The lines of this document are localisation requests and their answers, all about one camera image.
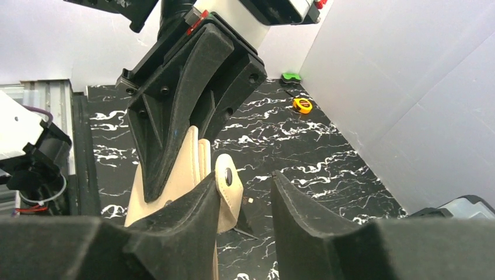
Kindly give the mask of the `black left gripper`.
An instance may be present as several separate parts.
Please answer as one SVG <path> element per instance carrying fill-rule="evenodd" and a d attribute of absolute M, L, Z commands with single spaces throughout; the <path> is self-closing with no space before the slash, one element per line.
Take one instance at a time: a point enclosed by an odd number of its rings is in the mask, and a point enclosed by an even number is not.
<path fill-rule="evenodd" d="M 134 69 L 118 77 L 116 88 L 131 95 L 151 77 L 128 108 L 145 202 L 161 195 L 190 124 L 213 141 L 267 78 L 243 27 L 218 12 L 180 12 Z M 229 38 L 248 54 L 225 61 L 234 50 Z"/>

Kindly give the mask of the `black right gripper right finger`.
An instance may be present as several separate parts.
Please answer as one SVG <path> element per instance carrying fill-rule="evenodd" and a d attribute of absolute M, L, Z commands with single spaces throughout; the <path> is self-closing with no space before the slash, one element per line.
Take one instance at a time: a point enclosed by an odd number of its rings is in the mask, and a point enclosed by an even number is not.
<path fill-rule="evenodd" d="M 281 279 L 493 279 L 494 221 L 374 219 L 359 225 L 280 171 L 270 191 Z"/>

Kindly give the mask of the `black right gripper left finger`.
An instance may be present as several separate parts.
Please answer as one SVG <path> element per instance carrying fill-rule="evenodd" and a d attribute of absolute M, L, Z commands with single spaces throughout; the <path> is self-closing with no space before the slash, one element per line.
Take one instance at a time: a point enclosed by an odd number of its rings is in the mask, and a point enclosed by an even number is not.
<path fill-rule="evenodd" d="M 214 173 L 161 210 L 119 226 L 95 216 L 1 220 L 2 279 L 212 279 Z"/>

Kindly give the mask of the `beige card holder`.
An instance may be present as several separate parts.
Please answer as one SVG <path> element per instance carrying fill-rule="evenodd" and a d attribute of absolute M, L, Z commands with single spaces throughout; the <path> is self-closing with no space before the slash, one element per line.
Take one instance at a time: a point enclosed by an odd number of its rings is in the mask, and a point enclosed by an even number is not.
<path fill-rule="evenodd" d="M 214 164 L 211 163 L 210 141 L 199 137 L 197 127 L 191 126 L 187 130 L 170 176 L 155 201 L 144 200 L 143 170 L 143 166 L 139 164 L 135 172 L 125 227 L 186 195 L 211 172 L 214 173 L 215 189 L 220 196 L 217 233 L 231 230 L 236 225 L 242 204 L 243 184 L 228 154 L 221 154 Z"/>

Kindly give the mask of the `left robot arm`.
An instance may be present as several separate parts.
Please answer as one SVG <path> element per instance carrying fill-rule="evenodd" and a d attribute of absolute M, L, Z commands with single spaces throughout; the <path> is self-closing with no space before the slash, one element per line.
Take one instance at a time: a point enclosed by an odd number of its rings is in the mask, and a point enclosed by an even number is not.
<path fill-rule="evenodd" d="M 160 6 L 156 43 L 116 87 L 127 114 L 146 202 L 162 194 L 190 127 L 213 140 L 266 80 L 258 48 L 273 26 L 320 20 L 319 1 L 80 1 L 119 14 L 140 32 Z"/>

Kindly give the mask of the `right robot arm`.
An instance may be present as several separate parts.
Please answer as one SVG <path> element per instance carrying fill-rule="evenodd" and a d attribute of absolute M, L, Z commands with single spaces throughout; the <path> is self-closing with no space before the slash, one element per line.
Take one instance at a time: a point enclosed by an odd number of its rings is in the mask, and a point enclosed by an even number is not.
<path fill-rule="evenodd" d="M 51 124 L 9 96 L 1 101 L 1 169 L 7 186 L 32 191 L 65 179 L 44 148 Z M 300 192 L 279 171 L 271 208 L 282 279 L 493 279 L 494 220 L 376 219 L 357 225 Z M 132 223 L 95 216 L 1 220 L 2 279 L 213 279 L 214 243 L 231 228 L 238 207 L 228 201 L 220 170 L 193 189 Z M 221 213 L 227 202 L 228 212 Z"/>

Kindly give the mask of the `green plastic object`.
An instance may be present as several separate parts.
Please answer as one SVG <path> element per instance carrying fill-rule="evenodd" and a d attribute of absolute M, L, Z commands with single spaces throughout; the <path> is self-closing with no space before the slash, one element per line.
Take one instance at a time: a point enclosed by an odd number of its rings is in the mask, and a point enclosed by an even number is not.
<path fill-rule="evenodd" d="M 294 83 L 294 84 L 300 84 L 302 82 L 302 78 L 300 77 L 299 74 L 290 73 L 290 72 L 282 73 L 281 80 L 284 83 Z"/>

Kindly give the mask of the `yellow tape measure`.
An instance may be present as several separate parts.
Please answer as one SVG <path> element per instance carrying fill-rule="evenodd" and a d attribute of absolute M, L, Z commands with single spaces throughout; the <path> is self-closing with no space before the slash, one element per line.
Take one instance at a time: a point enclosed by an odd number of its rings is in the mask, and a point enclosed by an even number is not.
<path fill-rule="evenodd" d="M 313 110 L 313 104 L 306 98 L 294 98 L 292 106 L 295 111 L 301 114 L 309 114 Z"/>

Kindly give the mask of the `black plastic toolbox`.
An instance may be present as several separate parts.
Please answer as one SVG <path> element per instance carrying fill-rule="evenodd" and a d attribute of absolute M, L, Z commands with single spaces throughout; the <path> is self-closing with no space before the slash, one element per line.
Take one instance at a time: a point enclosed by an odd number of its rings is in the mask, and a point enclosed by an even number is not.
<path fill-rule="evenodd" d="M 423 208 L 408 218 L 492 219 L 494 208 L 477 195 L 463 195 L 436 208 Z"/>

